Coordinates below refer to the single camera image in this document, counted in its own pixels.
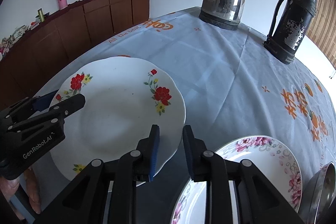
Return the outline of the person's left hand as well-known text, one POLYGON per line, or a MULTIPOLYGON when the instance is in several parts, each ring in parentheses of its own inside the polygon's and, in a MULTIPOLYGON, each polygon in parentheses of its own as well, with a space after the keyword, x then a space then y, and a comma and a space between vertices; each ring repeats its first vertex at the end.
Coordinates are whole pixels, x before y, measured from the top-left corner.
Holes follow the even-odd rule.
MULTIPOLYGON (((29 202, 31 207, 33 208, 34 212, 37 214, 41 213, 41 198, 39 194, 39 185, 38 179, 35 176, 33 167, 30 166, 27 170, 23 173, 25 183, 26 183, 26 193, 29 196, 29 202)), ((18 191, 20 186, 20 178, 16 178, 14 180, 7 180, 1 176, 1 192, 3 196, 10 204, 13 212, 17 215, 20 220, 23 220, 25 217, 13 206, 10 202, 12 196, 18 191)))

